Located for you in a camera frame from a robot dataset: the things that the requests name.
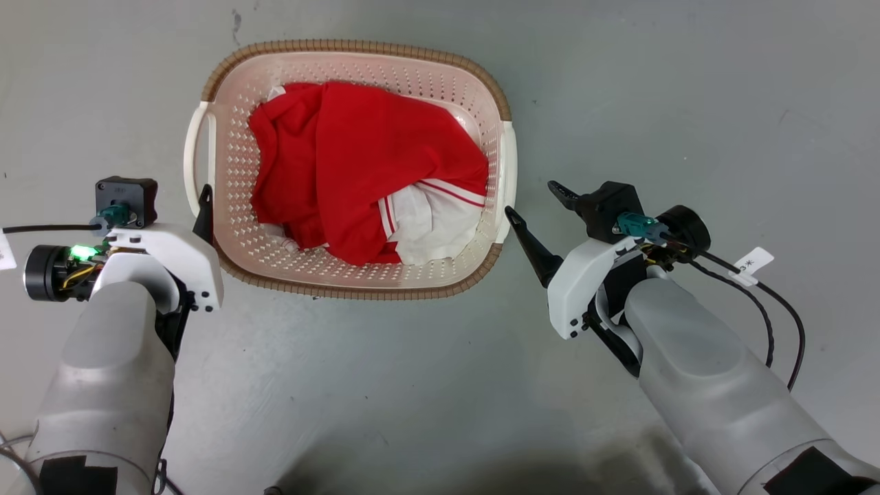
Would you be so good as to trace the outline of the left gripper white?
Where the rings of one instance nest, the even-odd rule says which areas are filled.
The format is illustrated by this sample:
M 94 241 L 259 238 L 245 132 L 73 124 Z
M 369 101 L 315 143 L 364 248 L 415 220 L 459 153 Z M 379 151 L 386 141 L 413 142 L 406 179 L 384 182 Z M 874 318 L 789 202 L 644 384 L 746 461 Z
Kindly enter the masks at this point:
M 151 295 L 158 338 L 178 358 L 189 313 L 212 312 L 223 302 L 214 241 L 213 188 L 206 183 L 196 201 L 194 228 L 154 223 L 144 229 L 88 225 L 36 225 L 26 231 L 88 231 L 98 245 L 36 245 L 24 267 L 32 300 L 91 300 L 112 284 L 133 282 Z

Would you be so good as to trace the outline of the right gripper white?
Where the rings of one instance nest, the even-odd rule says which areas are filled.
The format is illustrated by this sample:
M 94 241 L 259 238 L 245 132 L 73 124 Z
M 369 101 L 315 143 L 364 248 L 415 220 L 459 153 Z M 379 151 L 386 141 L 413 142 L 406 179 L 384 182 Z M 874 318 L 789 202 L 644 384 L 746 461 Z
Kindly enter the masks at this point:
M 548 181 L 553 196 L 569 211 L 578 211 L 581 195 Z M 624 307 L 635 285 L 652 278 L 670 279 L 676 264 L 694 260 L 712 238 L 695 211 L 674 206 L 658 217 L 626 211 L 612 216 L 610 241 L 588 238 L 563 259 L 531 233 L 511 206 L 504 208 L 510 229 L 547 288 L 553 328 L 569 340 L 591 330 L 626 372 L 639 377 L 642 345 L 628 324 Z

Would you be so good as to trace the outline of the cream perforated laundry basket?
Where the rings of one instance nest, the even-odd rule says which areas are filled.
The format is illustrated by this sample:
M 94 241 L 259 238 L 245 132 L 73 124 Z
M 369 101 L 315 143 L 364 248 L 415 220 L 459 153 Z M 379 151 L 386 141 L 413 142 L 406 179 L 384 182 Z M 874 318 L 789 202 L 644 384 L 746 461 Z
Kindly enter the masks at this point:
M 422 265 L 343 263 L 323 248 L 289 251 L 268 237 L 251 196 L 260 151 L 248 121 L 273 87 L 331 80 L 380 87 L 450 111 L 488 159 L 487 203 L 474 238 L 454 258 Z M 270 41 L 239 48 L 207 80 L 186 132 L 183 173 L 194 215 L 200 132 L 208 127 L 213 245 L 233 278 L 287 294 L 340 300 L 436 300 L 462 294 L 492 270 L 516 203 L 518 145 L 502 87 L 467 57 L 432 48 L 345 38 Z

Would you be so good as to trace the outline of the white garment with red stripes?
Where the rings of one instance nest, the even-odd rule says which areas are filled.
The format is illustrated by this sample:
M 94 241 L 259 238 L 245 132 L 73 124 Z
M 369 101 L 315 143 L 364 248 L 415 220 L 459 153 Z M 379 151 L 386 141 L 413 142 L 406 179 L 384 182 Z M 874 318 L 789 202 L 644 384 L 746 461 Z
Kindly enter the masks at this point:
M 378 201 L 384 234 L 404 265 L 455 258 L 474 238 L 486 197 L 424 179 Z

